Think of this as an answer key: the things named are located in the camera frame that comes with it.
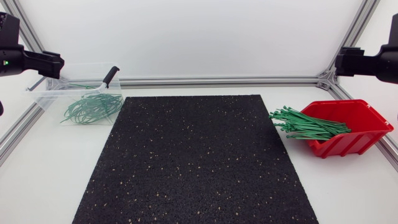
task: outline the black rubber mat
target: black rubber mat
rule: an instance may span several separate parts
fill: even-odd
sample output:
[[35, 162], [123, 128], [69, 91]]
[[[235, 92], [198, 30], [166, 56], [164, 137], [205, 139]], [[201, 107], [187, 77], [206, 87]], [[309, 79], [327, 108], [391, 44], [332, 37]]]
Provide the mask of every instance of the black rubber mat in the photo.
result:
[[127, 98], [74, 223], [318, 223], [259, 95]]

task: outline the white wall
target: white wall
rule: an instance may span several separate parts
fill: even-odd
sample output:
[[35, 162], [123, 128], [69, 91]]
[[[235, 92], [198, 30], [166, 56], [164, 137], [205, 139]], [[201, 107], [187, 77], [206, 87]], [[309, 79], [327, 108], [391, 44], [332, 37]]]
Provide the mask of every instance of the white wall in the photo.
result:
[[[365, 50], [365, 55], [376, 55], [380, 51], [380, 46], [388, 43], [391, 19], [397, 13], [397, 0], [380, 1], [368, 26], [356, 44], [357, 47]], [[398, 85], [381, 82], [376, 77], [360, 75], [341, 77], [340, 81], [341, 86], [349, 94], [354, 98], [367, 101], [395, 127], [391, 136], [398, 142]]]
[[20, 1], [66, 63], [117, 62], [121, 77], [315, 76], [362, 0]]

